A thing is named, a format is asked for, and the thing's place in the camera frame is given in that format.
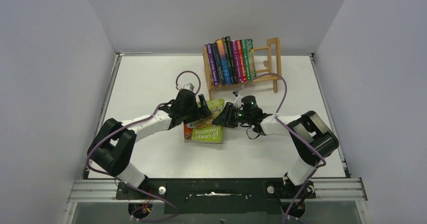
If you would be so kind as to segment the lime green Treehouse book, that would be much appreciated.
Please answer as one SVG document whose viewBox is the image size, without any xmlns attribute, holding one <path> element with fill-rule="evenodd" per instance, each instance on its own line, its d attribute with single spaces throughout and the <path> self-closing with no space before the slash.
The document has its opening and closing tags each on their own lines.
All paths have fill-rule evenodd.
<svg viewBox="0 0 427 224">
<path fill-rule="evenodd" d="M 191 140 L 198 143 L 222 143 L 223 127 L 214 125 L 213 121 L 222 113 L 224 109 L 224 99 L 207 101 L 207 106 L 211 111 L 211 117 L 187 124 L 192 129 Z"/>
</svg>

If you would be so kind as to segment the orange Treehouse book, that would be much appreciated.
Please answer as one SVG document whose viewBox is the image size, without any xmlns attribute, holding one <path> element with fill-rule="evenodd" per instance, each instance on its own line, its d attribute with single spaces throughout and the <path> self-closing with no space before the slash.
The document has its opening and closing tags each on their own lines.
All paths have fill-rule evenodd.
<svg viewBox="0 0 427 224">
<path fill-rule="evenodd" d="M 184 140 L 192 140 L 193 128 L 194 124 L 192 122 L 184 124 Z"/>
</svg>

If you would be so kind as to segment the Little Women book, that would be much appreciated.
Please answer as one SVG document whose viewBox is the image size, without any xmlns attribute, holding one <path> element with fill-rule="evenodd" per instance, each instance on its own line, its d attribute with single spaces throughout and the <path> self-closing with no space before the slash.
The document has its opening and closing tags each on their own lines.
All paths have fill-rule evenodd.
<svg viewBox="0 0 427 224">
<path fill-rule="evenodd" d="M 216 63 L 216 67 L 217 67 L 217 73 L 218 73 L 219 81 L 220 81 L 222 86 L 225 86 L 226 80 L 225 80 L 225 76 L 224 76 L 224 72 L 223 72 L 222 61 L 221 61 L 221 58 L 219 55 L 218 44 L 216 42 L 214 42 L 212 44 L 212 51 L 213 51 L 214 58 L 215 58 L 215 63 Z"/>
</svg>

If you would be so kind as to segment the Jane Eyre book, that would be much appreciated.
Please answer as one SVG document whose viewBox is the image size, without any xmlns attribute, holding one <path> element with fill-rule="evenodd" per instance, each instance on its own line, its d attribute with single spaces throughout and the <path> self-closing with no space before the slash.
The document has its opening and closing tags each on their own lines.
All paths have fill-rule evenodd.
<svg viewBox="0 0 427 224">
<path fill-rule="evenodd" d="M 218 47 L 218 52 L 219 52 L 219 56 L 221 59 L 221 64 L 222 64 L 222 69 L 223 69 L 223 75 L 225 78 L 225 82 L 226 85 L 231 85 L 232 79 L 231 79 L 231 74 L 230 74 L 230 69 L 228 66 L 228 60 L 226 57 L 226 52 L 225 52 L 225 48 L 224 48 L 224 42 L 222 39 L 217 39 L 216 40 L 217 43 L 217 47 Z"/>
</svg>

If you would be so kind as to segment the wooden book rack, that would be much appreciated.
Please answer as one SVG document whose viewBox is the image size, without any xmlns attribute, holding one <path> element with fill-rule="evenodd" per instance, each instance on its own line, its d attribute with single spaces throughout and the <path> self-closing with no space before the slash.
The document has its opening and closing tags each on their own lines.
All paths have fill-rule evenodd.
<svg viewBox="0 0 427 224">
<path fill-rule="evenodd" d="M 230 87 L 240 86 L 246 82 L 231 84 L 222 86 L 220 81 L 218 86 L 213 86 L 211 81 L 211 72 L 208 63 L 208 55 L 206 50 L 206 45 L 203 46 L 203 65 L 204 73 L 206 77 L 206 85 L 208 90 L 209 99 L 213 99 L 213 92 L 216 90 L 225 90 Z M 255 59 L 255 68 L 256 68 L 256 77 L 253 78 L 252 82 L 262 83 L 262 82 L 272 82 L 273 91 L 276 93 L 278 91 L 278 81 L 281 76 L 281 51 L 280 51 L 280 39 L 270 38 L 266 40 L 266 45 L 261 47 L 254 48 L 254 59 Z"/>
</svg>

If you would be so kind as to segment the purple comic book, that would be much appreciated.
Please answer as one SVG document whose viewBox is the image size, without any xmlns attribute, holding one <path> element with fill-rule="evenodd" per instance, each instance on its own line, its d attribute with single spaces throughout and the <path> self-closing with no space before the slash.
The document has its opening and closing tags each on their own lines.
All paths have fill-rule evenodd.
<svg viewBox="0 0 427 224">
<path fill-rule="evenodd" d="M 206 50 L 207 50 L 207 55 L 208 55 L 209 68 L 210 68 L 210 72 L 211 72 L 211 81 L 212 81 L 213 86 L 218 86 L 219 80 L 218 80 L 218 76 L 217 76 L 216 63 L 215 63 L 215 58 L 213 55 L 211 43 L 208 43 L 206 45 Z"/>
</svg>

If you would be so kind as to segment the dark green book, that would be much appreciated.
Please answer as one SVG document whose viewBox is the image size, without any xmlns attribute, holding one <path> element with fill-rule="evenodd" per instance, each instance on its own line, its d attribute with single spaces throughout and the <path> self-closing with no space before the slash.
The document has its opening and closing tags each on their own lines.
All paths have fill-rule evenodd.
<svg viewBox="0 0 427 224">
<path fill-rule="evenodd" d="M 229 48 L 229 44 L 228 44 L 228 37 L 223 37 L 223 44 L 224 44 L 224 49 L 225 49 L 225 53 L 226 53 L 226 57 L 227 57 L 227 61 L 228 61 L 228 67 L 229 67 L 229 72 L 230 72 L 230 76 L 231 76 L 231 80 L 232 83 L 235 85 L 237 84 L 237 78 L 236 78 L 236 74 L 234 73 L 235 71 L 235 67 L 233 65 L 233 60 L 231 57 L 231 52 L 230 52 L 230 48 Z"/>
</svg>

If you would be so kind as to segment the magenta Treehouse book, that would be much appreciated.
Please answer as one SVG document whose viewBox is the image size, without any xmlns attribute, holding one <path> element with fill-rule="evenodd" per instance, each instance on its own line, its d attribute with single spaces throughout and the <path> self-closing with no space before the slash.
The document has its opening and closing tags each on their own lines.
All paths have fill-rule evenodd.
<svg viewBox="0 0 427 224">
<path fill-rule="evenodd" d="M 235 68 L 237 71 L 238 83 L 243 83 L 244 81 L 243 81 L 243 75 L 241 70 L 240 58 L 239 58 L 237 43 L 235 40 L 231 41 L 231 46 L 232 46 L 233 60 L 235 62 Z"/>
</svg>

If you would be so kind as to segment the red Treehouse book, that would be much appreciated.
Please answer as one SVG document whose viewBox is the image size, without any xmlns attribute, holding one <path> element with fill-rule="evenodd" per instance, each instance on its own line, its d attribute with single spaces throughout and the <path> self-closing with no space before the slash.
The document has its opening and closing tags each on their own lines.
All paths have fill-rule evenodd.
<svg viewBox="0 0 427 224">
<path fill-rule="evenodd" d="M 244 56 L 243 56 L 243 48 L 241 40 L 236 40 L 238 54 L 239 54 L 239 62 L 240 62 L 240 68 L 242 73 L 242 82 L 247 82 L 247 74 L 246 74 L 246 67 L 244 62 Z"/>
</svg>

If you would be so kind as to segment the black Moon and Sixpence book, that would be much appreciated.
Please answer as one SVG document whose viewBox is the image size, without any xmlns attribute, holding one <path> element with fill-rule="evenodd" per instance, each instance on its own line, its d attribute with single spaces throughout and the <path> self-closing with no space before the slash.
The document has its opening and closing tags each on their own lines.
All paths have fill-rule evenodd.
<svg viewBox="0 0 427 224">
<path fill-rule="evenodd" d="M 230 48 L 230 52 L 231 52 L 231 57 L 232 57 L 232 60 L 233 60 L 233 53 L 232 53 L 232 46 L 231 46 L 231 38 L 230 38 L 230 36 L 227 36 L 228 37 L 228 44 L 229 44 L 229 48 Z"/>
</svg>

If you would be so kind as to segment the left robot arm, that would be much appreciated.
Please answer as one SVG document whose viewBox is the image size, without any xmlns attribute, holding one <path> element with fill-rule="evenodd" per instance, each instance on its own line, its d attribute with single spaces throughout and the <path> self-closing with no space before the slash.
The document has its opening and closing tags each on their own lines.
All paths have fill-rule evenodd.
<svg viewBox="0 0 427 224">
<path fill-rule="evenodd" d="M 106 120 L 88 148 L 87 160 L 96 163 L 101 174 L 141 187 L 148 177 L 130 161 L 135 144 L 155 133 L 211 115 L 203 94 L 180 89 L 175 99 L 159 104 L 151 114 L 128 121 Z"/>
</svg>

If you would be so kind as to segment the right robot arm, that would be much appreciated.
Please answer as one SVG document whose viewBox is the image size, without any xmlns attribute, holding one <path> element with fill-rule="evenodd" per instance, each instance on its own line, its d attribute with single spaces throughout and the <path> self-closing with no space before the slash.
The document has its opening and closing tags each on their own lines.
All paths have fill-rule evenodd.
<svg viewBox="0 0 427 224">
<path fill-rule="evenodd" d="M 227 102 L 213 124 L 227 128 L 248 125 L 262 136 L 290 136 L 298 153 L 294 165 L 283 177 L 284 193 L 290 197 L 303 191 L 303 183 L 325 166 L 326 158 L 339 147 L 336 135 L 315 111 L 296 116 L 265 113 L 254 96 L 243 97 L 240 107 Z"/>
</svg>

